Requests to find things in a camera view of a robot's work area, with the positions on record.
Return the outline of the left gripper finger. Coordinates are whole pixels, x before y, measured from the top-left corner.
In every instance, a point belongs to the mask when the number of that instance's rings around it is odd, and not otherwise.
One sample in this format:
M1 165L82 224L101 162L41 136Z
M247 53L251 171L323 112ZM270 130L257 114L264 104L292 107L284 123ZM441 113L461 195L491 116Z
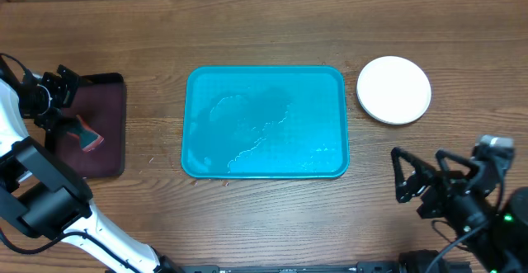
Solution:
M88 78L78 75L62 64L58 66L57 74L61 77L61 82L64 84L65 100L73 100L80 87L88 87L93 84Z
M78 138L78 120L64 116L60 109L49 108L45 113L39 114L34 123L55 137L67 134Z

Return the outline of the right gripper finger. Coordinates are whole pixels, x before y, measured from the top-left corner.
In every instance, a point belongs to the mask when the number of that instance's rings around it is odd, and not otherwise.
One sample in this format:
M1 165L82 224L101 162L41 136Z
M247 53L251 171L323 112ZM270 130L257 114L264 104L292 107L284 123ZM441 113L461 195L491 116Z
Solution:
M394 168L395 195L398 203L407 203L413 197L420 196L431 185L436 169L410 152L395 147L391 151ZM412 174L406 178L403 173L404 160L412 168Z
M470 182L481 177L481 165L469 158L464 158L444 149L439 149L435 158L440 167L441 177L445 182ZM463 166L469 171L467 173L455 171L449 167L449 161Z

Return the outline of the green and red sponge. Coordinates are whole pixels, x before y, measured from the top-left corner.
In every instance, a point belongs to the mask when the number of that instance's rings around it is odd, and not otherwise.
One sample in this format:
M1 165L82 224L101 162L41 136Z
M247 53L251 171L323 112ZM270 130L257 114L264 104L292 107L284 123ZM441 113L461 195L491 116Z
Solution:
M66 132L78 140L81 150L85 153L91 152L104 141L104 138L93 130L80 115L68 123Z

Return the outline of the white plastic plate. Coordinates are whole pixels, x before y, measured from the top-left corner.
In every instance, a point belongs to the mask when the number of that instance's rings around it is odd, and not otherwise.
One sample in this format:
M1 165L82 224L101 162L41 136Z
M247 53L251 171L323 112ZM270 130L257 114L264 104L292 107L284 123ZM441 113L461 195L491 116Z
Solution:
M432 89L427 75L414 62L384 56L360 71L356 95L372 118L389 125L406 125L426 113Z

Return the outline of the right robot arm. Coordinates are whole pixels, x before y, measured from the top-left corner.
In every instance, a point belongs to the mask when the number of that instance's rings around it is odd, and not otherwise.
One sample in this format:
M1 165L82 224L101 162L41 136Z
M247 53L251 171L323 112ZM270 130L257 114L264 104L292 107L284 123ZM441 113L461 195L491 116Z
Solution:
M527 189L504 196L514 157L512 139L489 134L476 142L470 158L438 150L436 167L402 148L392 149L397 202L420 198L419 216L445 221L457 236L419 271L449 271L443 257L458 246L488 272L527 270Z

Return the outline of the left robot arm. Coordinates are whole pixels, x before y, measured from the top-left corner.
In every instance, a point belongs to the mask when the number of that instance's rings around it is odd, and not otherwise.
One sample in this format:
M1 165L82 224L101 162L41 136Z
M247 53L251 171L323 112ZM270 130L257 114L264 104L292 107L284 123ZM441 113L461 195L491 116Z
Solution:
M78 93L96 98L98 107L117 112L113 125L125 141L126 88L118 73L80 76L63 65L43 75L21 67L17 78L1 55L1 217L28 238L48 238L34 249L2 243L23 254L41 253L59 242L73 245L105 264L110 272L180 272L182 268L148 244L136 241L96 206L83 178L55 154L63 135L89 153L103 137L80 116L67 117Z

